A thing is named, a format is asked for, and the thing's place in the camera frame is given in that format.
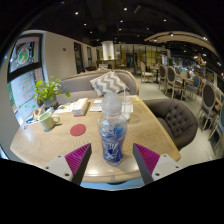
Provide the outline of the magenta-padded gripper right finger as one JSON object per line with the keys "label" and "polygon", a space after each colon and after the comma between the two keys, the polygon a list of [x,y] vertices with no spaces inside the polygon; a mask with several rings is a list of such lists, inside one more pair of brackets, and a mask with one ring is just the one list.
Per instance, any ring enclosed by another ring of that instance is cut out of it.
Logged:
{"label": "magenta-padded gripper right finger", "polygon": [[133,155],[145,185],[182,169],[168,154],[157,154],[152,150],[133,144]]}

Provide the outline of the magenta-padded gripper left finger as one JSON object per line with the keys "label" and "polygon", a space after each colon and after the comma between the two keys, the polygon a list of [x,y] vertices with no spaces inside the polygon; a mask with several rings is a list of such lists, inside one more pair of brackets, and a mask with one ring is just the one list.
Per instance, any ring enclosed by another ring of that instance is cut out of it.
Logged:
{"label": "magenta-padded gripper left finger", "polygon": [[57,155],[43,169],[76,185],[80,185],[91,153],[91,144],[88,143],[65,156]]}

